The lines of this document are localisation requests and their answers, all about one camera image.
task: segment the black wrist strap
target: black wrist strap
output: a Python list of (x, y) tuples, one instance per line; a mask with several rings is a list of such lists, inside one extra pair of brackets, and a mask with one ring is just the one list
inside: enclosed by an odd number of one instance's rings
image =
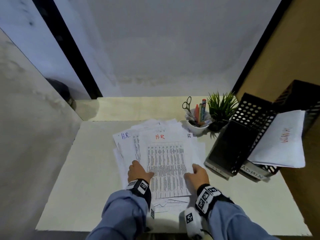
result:
[(208, 219), (210, 211), (214, 208), (214, 204), (219, 201), (226, 201), (233, 204), (230, 198), (224, 196), (219, 190), (210, 184), (203, 184), (197, 190), (197, 201), (195, 208), (199, 214)]
[(134, 195), (138, 197), (142, 197), (146, 200), (148, 205), (148, 209), (150, 210), (151, 204), (151, 191), (149, 188), (149, 184), (142, 178), (138, 178), (136, 180), (131, 181), (126, 190), (130, 190)]

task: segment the white cup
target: white cup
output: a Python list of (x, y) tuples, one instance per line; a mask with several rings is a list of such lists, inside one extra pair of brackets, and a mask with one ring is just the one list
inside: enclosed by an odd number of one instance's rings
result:
[[(190, 109), (190, 112), (192, 114), (194, 114), (194, 111), (195, 111), (194, 108)], [(211, 115), (209, 112), (206, 111), (205, 115), (204, 115), (204, 120), (206, 121), (209, 119), (211, 119)], [(209, 127), (209, 125), (207, 125), (206, 127), (196, 127), (196, 126), (190, 124), (189, 121), (186, 121), (186, 127), (191, 133), (193, 133), (195, 136), (198, 136), (198, 135), (201, 135)]]

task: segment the black frame edge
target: black frame edge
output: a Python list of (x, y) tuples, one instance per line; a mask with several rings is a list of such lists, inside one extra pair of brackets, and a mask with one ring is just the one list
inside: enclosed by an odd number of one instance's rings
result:
[(32, 0), (91, 99), (102, 97), (54, 0)]
[(290, 6), (292, 0), (281, 0), (279, 6), (277, 7), (276, 11), (274, 12), (269, 24), (267, 25), (265, 31), (263, 32), (257, 46), (254, 48), (247, 64), (242, 70), (238, 80), (236, 81), (232, 92), (236, 94), (240, 87), (242, 86), (243, 82), (245, 81), (247, 75), (251, 71), (252, 67), (256, 63), (257, 59), (259, 58), (260, 54), (262, 53), (264, 47), (266, 46), (267, 42), (269, 41), (271, 35), (273, 34), (274, 30), (278, 26), (280, 20), (282, 19), (284, 13)]

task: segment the human hand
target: human hand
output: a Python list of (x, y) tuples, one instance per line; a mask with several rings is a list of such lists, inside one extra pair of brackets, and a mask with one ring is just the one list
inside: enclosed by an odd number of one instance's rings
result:
[(192, 168), (194, 173), (187, 172), (184, 174), (184, 177), (190, 180), (196, 191), (201, 185), (210, 184), (208, 174), (204, 168), (198, 164), (193, 164)]
[(144, 179), (150, 184), (153, 175), (153, 172), (146, 172), (141, 164), (137, 160), (134, 160), (132, 161), (132, 165), (129, 166), (128, 183), (136, 179)]

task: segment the blue shirt sleeve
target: blue shirt sleeve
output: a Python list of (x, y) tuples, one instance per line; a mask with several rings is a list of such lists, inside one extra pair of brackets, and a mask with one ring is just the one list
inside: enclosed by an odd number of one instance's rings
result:
[(213, 239), (279, 240), (252, 222), (238, 205), (217, 201), (209, 214), (208, 224)]
[(133, 240), (146, 227), (148, 205), (129, 190), (119, 190), (108, 198), (102, 220), (86, 240)]

